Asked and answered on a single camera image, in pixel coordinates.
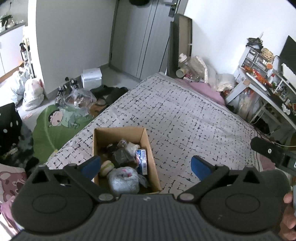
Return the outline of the person's right hand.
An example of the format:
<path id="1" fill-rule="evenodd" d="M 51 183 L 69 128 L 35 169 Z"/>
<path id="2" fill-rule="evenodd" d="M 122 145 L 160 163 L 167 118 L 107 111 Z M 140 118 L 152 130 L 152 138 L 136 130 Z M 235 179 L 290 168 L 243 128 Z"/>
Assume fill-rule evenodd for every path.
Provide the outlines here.
<path id="1" fill-rule="evenodd" d="M 295 211 L 293 209 L 293 193 L 287 193 L 283 198 L 283 202 L 287 204 L 287 207 L 283 213 L 282 221 L 280 223 L 279 235 L 283 240 L 295 240 L 296 219 L 294 215 Z"/>

